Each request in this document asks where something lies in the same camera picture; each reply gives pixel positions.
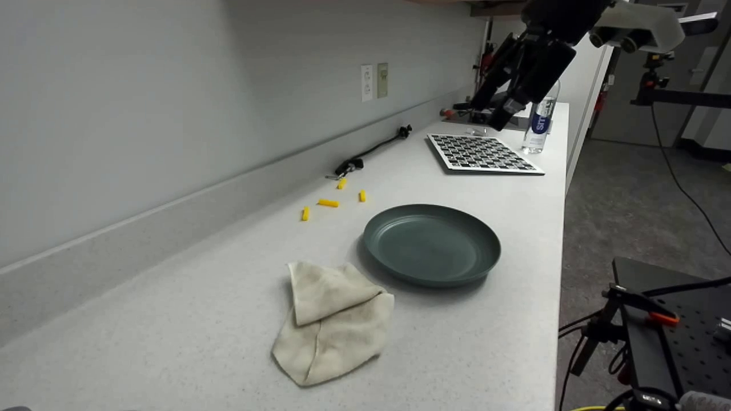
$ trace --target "wall outlet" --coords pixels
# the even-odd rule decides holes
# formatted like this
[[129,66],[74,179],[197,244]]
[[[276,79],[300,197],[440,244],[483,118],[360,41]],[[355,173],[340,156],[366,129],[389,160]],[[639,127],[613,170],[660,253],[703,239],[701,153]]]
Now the wall outlet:
[[361,66],[361,102],[372,102],[376,99],[376,66],[364,64]]
[[389,62],[379,62],[376,70],[376,97],[386,99],[389,97]]

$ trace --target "towel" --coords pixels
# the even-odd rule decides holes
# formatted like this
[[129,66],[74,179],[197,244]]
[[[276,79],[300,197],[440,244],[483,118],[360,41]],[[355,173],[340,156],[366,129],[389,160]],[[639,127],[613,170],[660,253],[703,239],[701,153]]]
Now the towel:
[[298,386],[339,379],[382,355],[393,294],[352,266],[292,264],[290,283],[294,313],[282,326],[272,357]]

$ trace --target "white countertop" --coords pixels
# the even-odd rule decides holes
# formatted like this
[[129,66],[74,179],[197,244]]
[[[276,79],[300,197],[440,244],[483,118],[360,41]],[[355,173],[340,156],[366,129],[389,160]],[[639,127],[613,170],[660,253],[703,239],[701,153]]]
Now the white countertop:
[[[553,410],[566,181],[566,106],[557,106],[547,177],[448,177],[425,145],[435,123],[366,170],[350,189],[317,181],[57,317],[0,353],[0,410],[35,411],[347,411]],[[518,145],[523,133],[501,133]],[[356,203],[366,188],[370,203]],[[340,210],[300,209],[321,197]],[[298,388],[269,358],[290,313],[290,261],[356,258],[366,221],[400,203],[441,203],[485,220],[503,243],[468,294],[395,294],[386,353],[355,376]]]

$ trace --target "dark green plate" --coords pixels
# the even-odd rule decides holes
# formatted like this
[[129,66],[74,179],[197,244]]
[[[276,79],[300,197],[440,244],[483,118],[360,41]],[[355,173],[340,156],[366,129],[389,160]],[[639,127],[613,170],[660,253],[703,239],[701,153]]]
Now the dark green plate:
[[498,235],[479,220],[441,205],[400,205],[372,217],[364,234],[366,264],[421,288],[483,286],[501,258]]

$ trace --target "gray floor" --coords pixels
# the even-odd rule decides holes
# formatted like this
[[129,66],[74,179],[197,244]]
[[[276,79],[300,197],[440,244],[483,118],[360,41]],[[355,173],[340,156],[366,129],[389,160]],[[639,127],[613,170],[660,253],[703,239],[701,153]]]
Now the gray floor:
[[[731,247],[731,173],[673,151],[683,188],[707,209]],[[604,306],[613,258],[626,257],[696,276],[728,276],[731,258],[703,217],[675,188],[659,148],[587,143],[566,197],[563,323]],[[561,378],[577,338],[561,345]],[[623,390],[609,376],[618,348],[599,350],[570,381],[566,410],[609,405]]]

